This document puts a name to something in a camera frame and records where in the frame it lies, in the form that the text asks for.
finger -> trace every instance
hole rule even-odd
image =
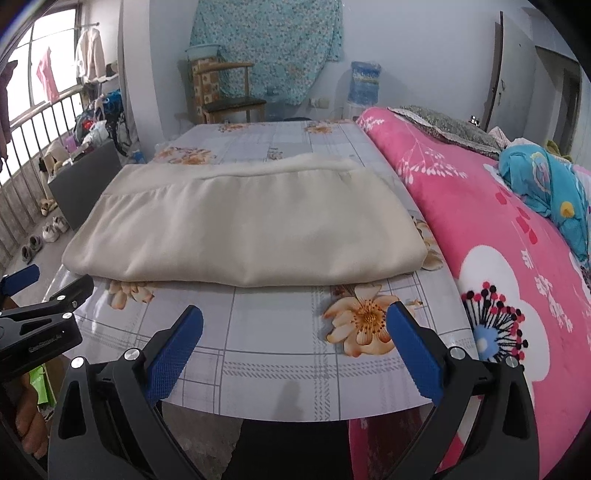
[[[21,383],[24,390],[21,394],[21,398],[18,400],[15,424],[18,434],[23,437],[27,434],[35,414],[38,413],[37,400],[39,395],[37,394],[37,390],[35,390],[35,388],[29,383],[28,374],[21,377]]]
[[[27,453],[34,453],[39,450],[47,440],[47,428],[43,415],[39,412],[33,418],[31,427],[27,434],[22,438],[22,449]]]
[[[49,439],[46,437],[45,440],[43,440],[41,446],[39,447],[39,450],[37,450],[35,452],[35,458],[37,460],[39,460],[39,458],[42,458],[47,454],[48,445],[49,445]]]

chair seat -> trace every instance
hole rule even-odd
[[[247,106],[264,105],[267,101],[254,97],[235,97],[222,98],[215,102],[206,103],[202,109],[207,113],[221,112],[222,110],[229,110],[232,108],[242,108]]]

beige fabric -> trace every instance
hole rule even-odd
[[[105,54],[96,28],[84,30],[76,46],[76,76],[84,82],[91,82],[105,75]]]
[[[63,255],[78,274],[240,287],[364,283],[421,268],[413,220],[352,160],[126,166]]]

pink blanket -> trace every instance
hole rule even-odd
[[[423,134],[387,109],[359,126],[403,180],[457,281],[481,358],[525,366],[540,440],[540,477],[591,407],[591,293],[557,229],[495,173],[496,162]],[[477,410],[469,407],[455,452]],[[510,462],[517,458],[506,459]]]

floral curtain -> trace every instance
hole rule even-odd
[[[327,61],[342,55],[339,0],[200,0],[190,44],[217,43],[226,61],[251,61],[251,94],[268,89],[299,105]],[[244,95],[243,70],[221,78],[222,92]]]

